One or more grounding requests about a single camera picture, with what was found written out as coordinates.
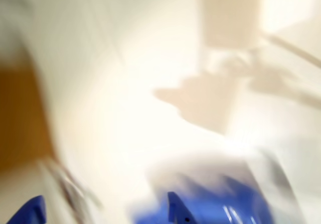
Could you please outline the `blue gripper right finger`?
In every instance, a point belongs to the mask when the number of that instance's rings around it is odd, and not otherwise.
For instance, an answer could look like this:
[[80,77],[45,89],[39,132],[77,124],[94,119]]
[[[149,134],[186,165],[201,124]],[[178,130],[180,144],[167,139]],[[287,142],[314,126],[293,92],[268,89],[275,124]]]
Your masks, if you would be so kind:
[[169,223],[199,223],[197,219],[197,203],[193,197],[174,191],[168,192],[167,196]]

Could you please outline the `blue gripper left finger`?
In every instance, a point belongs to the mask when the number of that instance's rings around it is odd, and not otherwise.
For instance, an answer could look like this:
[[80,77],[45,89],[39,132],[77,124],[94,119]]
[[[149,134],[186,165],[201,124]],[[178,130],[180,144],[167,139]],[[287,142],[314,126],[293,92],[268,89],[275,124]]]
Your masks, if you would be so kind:
[[44,223],[47,223],[47,214],[45,199],[42,195],[28,200],[7,222],[7,224]]

